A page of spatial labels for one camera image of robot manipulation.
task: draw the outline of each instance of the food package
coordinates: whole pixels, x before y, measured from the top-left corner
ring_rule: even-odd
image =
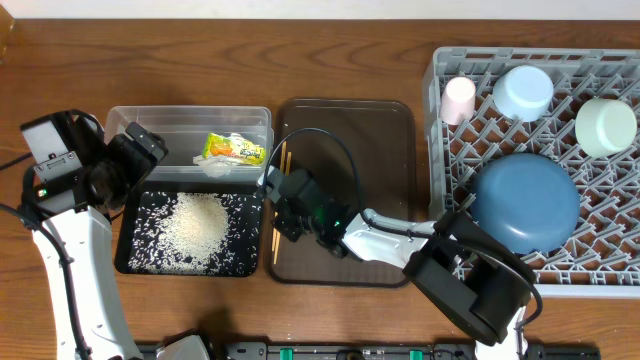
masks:
[[[265,149],[245,139],[240,134],[221,136],[210,133],[202,150],[202,158],[239,165],[260,165],[266,156]]]

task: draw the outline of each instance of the clear plastic bin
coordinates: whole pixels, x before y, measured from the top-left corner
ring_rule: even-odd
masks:
[[[165,140],[169,154],[149,175],[150,181],[252,183],[260,176],[260,166],[216,167],[216,176],[207,175],[193,158],[202,153],[209,133],[242,135],[271,154],[273,130],[271,112],[258,106],[117,106],[109,112],[106,141],[136,122]]]

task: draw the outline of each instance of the white wall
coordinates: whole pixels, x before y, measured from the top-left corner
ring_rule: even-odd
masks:
[[[15,18],[640,19],[640,0],[0,0],[0,3]]]

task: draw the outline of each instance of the tray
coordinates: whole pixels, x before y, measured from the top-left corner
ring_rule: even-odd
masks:
[[[258,263],[263,211],[262,203],[254,196],[254,191],[255,186],[251,185],[157,181],[143,183],[127,200],[114,260],[116,269],[124,274],[218,277],[246,277],[253,274]],[[222,251],[216,252],[214,261],[198,270],[162,266],[163,260],[169,255],[165,255],[157,247],[159,234],[141,235],[136,232],[136,228],[141,228],[140,224],[149,219],[150,212],[142,210],[143,208],[157,211],[167,205],[166,216],[160,217],[166,218],[172,214],[172,204],[179,192],[219,194],[216,197],[220,198],[229,219],[226,246]],[[190,262],[190,259],[187,257],[180,261]]]
[[[320,127],[339,136],[353,153],[365,206],[385,216],[414,218],[415,133],[413,115],[406,106],[386,101],[296,99],[280,110],[279,126],[280,138],[304,127]],[[319,134],[301,135],[288,142],[287,152],[292,154],[291,170],[308,169],[327,193],[355,206],[351,166],[333,140]],[[285,283],[378,287],[406,283],[401,269],[381,262],[337,259],[310,234],[296,243],[281,237],[275,265],[274,257],[272,251],[269,272]]]
[[[544,70],[555,94],[547,114],[512,122],[496,110],[491,92],[518,65]],[[476,113],[460,126],[439,119],[440,96],[451,78],[476,84]],[[640,297],[640,136],[621,153],[591,158],[575,139],[580,106],[593,97],[619,99],[640,114],[640,51],[525,48],[439,48],[422,83],[429,147],[429,217],[469,211],[475,175],[494,159],[528,152],[557,162],[581,194],[581,218],[566,245],[522,259],[535,271],[543,296]],[[464,277],[468,269],[459,268]]]

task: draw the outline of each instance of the cup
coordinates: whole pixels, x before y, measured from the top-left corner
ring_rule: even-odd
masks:
[[[473,117],[476,106],[476,85],[463,76],[447,83],[442,94],[440,117],[450,125],[460,125]]]
[[[591,99],[576,117],[576,138],[587,155],[603,157],[628,148],[638,122],[629,105],[619,100]]]
[[[512,120],[538,120],[547,112],[552,98],[551,78],[531,65],[511,69],[493,87],[493,103]]]

